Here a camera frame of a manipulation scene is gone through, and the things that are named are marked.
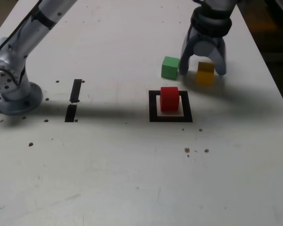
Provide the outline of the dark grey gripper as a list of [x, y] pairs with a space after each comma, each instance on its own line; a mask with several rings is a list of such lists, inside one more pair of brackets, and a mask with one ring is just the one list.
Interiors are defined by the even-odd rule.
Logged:
[[202, 34], [190, 26], [183, 41], [179, 62], [179, 73], [186, 75], [189, 70], [189, 60], [193, 55], [209, 58], [219, 75], [226, 74], [226, 47], [223, 37], [215, 38]]

